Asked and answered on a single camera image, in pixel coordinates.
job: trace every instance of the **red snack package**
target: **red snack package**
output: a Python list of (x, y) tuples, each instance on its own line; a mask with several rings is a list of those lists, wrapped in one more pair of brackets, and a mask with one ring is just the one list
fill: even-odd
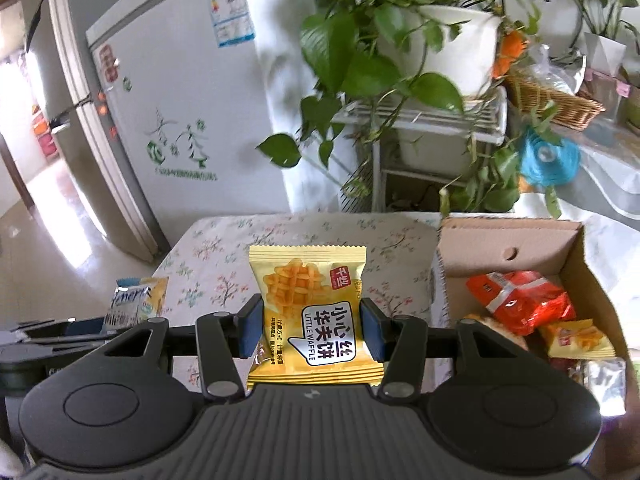
[(566, 291), (539, 272), (490, 272), (466, 280), (466, 286), (486, 309), (517, 335), (529, 335), (554, 321), (575, 319)]

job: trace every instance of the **blue fan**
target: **blue fan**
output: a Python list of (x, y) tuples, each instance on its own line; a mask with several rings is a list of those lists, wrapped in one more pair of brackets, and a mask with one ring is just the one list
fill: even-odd
[(534, 186), (556, 186), (571, 182), (580, 167), (580, 149), (575, 142), (562, 139), (554, 146), (527, 128), (520, 147), (520, 173)]

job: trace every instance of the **floor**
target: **floor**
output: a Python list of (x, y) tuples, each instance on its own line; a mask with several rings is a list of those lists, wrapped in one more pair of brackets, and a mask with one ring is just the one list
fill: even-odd
[(154, 272), (98, 231), (62, 160), (28, 188), (33, 215), (18, 202), (0, 218), (0, 326), (102, 316), (117, 278)]

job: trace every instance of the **floral tablecloth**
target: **floral tablecloth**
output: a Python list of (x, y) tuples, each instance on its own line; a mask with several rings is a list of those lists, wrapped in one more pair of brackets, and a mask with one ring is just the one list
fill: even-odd
[[(248, 263), (249, 246), (364, 245), (363, 295), (389, 315), (412, 314), (431, 326), (446, 326), (446, 312), (431, 311), (431, 261), (437, 245), (437, 213), (304, 214), (206, 218), (178, 241), (154, 276), (168, 276), (162, 316), (172, 326), (199, 316), (237, 312), (258, 292)], [(250, 360), (236, 360), (246, 381)], [(424, 391), (444, 377), (447, 362), (427, 363)], [(199, 390), (195, 358), (175, 358), (174, 376)]]

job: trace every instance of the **yellow snack package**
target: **yellow snack package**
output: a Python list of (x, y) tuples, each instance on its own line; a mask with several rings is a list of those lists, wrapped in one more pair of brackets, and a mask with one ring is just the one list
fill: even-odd
[(366, 256), (365, 247), (249, 248), (264, 300), (264, 357), (248, 384), (380, 382), (383, 365), (366, 349), (360, 326)]
[(550, 323), (538, 330), (549, 357), (595, 360), (616, 356), (611, 341), (593, 325), (593, 319)]

